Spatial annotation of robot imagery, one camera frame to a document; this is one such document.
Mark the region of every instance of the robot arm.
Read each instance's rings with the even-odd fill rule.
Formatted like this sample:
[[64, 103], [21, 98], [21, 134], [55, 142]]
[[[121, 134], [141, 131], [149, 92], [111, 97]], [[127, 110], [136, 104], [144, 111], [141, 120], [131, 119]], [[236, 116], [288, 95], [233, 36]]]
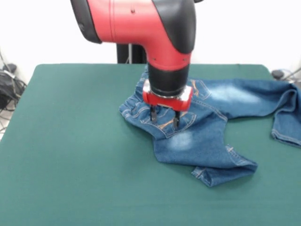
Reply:
[[186, 86], [196, 36], [193, 0], [71, 0], [83, 36], [91, 42], [139, 44], [149, 65], [143, 99], [176, 111], [190, 106]]

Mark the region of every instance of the jeans hem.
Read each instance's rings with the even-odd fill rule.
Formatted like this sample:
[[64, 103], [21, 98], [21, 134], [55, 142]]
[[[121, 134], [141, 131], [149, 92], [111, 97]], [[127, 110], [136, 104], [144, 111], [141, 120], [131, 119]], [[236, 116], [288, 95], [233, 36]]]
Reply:
[[203, 176], [203, 173], [206, 171], [206, 168], [201, 168], [201, 167], [196, 167], [191, 174], [196, 178], [196, 179], [200, 179], [201, 181], [203, 181], [203, 183], [208, 186], [208, 187], [213, 187], [213, 179], [211, 179], [211, 182], [209, 182], [208, 180], [206, 180]]
[[295, 139], [295, 138], [292, 138], [289, 136], [285, 136], [285, 135], [279, 133], [278, 130], [276, 130], [276, 129], [272, 129], [271, 134], [274, 139], [276, 139], [282, 143], [301, 148], [301, 140], [298, 140], [298, 139]]

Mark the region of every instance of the black cable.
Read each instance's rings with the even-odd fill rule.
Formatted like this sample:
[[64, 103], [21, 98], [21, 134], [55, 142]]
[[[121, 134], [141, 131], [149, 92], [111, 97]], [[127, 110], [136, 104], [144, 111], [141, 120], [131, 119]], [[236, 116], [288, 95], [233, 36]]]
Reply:
[[290, 77], [292, 77], [292, 76], [294, 76], [296, 73], [298, 73], [299, 71], [301, 71], [301, 67], [300, 68], [298, 68], [295, 72], [293, 72], [293, 73], [290, 73], [289, 75], [287, 75], [287, 76], [285, 76], [285, 77], [283, 77], [281, 80], [286, 80], [286, 79], [288, 79], [288, 78], [290, 78]]
[[1, 116], [0, 115], [0, 118], [2, 118], [2, 119], [5, 119], [5, 120], [7, 120], [7, 121], [9, 121], [10, 119], [8, 119], [8, 118], [5, 118], [5, 117], [3, 117], [3, 116]]
[[[13, 112], [27, 85], [14, 74], [0, 69], [0, 98], [1, 110]], [[14, 109], [8, 109], [13, 101]]]
[[0, 129], [0, 133], [1, 133], [2, 131], [6, 130], [6, 129], [7, 129], [7, 127], [4, 127], [4, 128], [2, 128], [2, 129]]
[[0, 59], [3, 62], [4, 66], [6, 66], [6, 68], [8, 69], [8, 71], [11, 72], [10, 67], [8, 67], [8, 65], [5, 63], [5, 61], [3, 59], [3, 56], [2, 56], [2, 53], [1, 53], [1, 49], [0, 49]]

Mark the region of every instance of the black joint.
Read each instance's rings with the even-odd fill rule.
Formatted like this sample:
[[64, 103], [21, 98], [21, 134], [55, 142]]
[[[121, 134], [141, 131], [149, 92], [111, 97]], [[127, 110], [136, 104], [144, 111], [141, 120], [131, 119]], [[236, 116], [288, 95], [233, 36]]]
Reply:
[[85, 39], [93, 43], [101, 44], [102, 41], [96, 33], [88, 1], [71, 0], [71, 5], [79, 29]]
[[284, 72], [281, 70], [274, 70], [272, 71], [272, 76], [274, 77], [274, 79], [280, 80], [284, 77]]
[[194, 49], [196, 11], [192, 0], [152, 0], [166, 33], [176, 50], [188, 54]]
[[184, 90], [190, 65], [176, 71], [164, 71], [148, 63], [150, 88], [159, 96], [175, 97]]
[[16, 72], [17, 66], [15, 64], [8, 64], [4, 65], [2, 69], [14, 74]]

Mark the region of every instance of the electrical cord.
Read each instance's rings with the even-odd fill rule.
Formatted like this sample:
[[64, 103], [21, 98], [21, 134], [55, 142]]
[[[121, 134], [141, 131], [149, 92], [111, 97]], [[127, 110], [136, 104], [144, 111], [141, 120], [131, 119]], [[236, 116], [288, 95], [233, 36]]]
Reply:
[[290, 71], [288, 69], [278, 69], [278, 70], [292, 74], [292, 71]]
[[287, 75], [287, 76], [285, 76], [285, 77], [283, 77], [281, 80], [287, 80], [287, 79], [289, 79], [289, 78], [291, 78], [292, 76], [294, 76], [296, 73], [298, 73], [299, 71], [301, 71], [301, 67], [300, 68], [298, 68], [296, 71], [294, 71], [293, 73], [290, 73], [289, 75]]
[[3, 59], [3, 56], [1, 53], [1, 48], [0, 48], [0, 59], [1, 59], [2, 63], [4, 64], [4, 66], [8, 69], [8, 71], [11, 72], [10, 67], [8, 67], [8, 65], [5, 63], [5, 60]]
[[[13, 112], [27, 85], [14, 75], [16, 65], [7, 64], [0, 51], [0, 62], [1, 61], [4, 66], [0, 69], [0, 113], [2, 113], [2, 111]], [[11, 104], [14, 107], [9, 109], [8, 105]], [[10, 121], [9, 118], [3, 117], [2, 115], [0, 115], [0, 119]], [[0, 134], [4, 134], [7, 128], [5, 127], [5, 123], [0, 121], [0, 126], [2, 127], [0, 129]]]

